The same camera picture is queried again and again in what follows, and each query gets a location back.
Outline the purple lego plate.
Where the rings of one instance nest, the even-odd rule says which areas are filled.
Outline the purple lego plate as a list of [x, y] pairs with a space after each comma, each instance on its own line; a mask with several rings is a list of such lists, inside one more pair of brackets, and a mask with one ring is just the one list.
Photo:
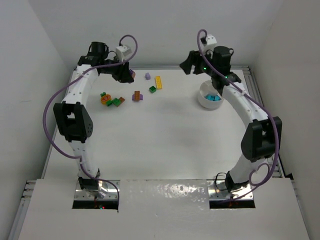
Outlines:
[[136, 76], [136, 73], [133, 70], [129, 70], [131, 77], [134, 79]]

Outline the small lavender lego brick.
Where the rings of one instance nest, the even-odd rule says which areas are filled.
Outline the small lavender lego brick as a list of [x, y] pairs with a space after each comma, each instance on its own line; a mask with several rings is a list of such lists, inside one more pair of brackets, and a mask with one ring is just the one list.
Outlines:
[[150, 80], [151, 79], [151, 75], [148, 72], [145, 74], [145, 79], [146, 80]]

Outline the brown and purple lego stack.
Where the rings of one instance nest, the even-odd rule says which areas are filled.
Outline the brown and purple lego stack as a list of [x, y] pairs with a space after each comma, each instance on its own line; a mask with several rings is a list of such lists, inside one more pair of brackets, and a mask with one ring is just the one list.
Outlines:
[[133, 102], [139, 102], [143, 100], [143, 95], [141, 94], [141, 92], [139, 90], [136, 90], [133, 95], [132, 95], [132, 101]]

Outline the dark green lego brick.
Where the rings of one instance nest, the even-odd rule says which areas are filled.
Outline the dark green lego brick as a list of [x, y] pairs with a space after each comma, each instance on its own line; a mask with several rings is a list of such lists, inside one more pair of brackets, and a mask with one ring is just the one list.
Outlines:
[[155, 86], [151, 86], [149, 88], [149, 91], [153, 94], [153, 93], [155, 93], [157, 91], [157, 88]]

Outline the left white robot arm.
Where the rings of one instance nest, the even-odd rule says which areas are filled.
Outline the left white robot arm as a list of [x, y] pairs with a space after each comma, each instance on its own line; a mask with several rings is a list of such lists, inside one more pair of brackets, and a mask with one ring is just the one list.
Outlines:
[[94, 82], [100, 74], [109, 74], [119, 83], [132, 83], [134, 78], [127, 61], [132, 49], [122, 43], [109, 59], [109, 48], [102, 42], [92, 42], [87, 54], [76, 66], [76, 82], [70, 86], [61, 103], [55, 103], [53, 112], [59, 133], [72, 148], [78, 166], [80, 188], [100, 192], [103, 182], [100, 170], [90, 155], [89, 138], [93, 134], [93, 121], [86, 110], [87, 100]]

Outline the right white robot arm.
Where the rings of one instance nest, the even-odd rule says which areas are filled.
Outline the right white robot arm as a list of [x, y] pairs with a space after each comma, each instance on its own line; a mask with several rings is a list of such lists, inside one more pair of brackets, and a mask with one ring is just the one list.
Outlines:
[[242, 154], [225, 176], [224, 184], [228, 192], [246, 184], [258, 187], [272, 176], [269, 167], [261, 182], [252, 181], [253, 173], [267, 166], [267, 160], [278, 154], [282, 132], [282, 120], [278, 116], [270, 116], [246, 92], [238, 75], [231, 71], [231, 56], [231, 49], [225, 46], [217, 46], [207, 54], [191, 50], [187, 59], [179, 65], [187, 75], [210, 76], [212, 87], [231, 104], [246, 128], [240, 143]]

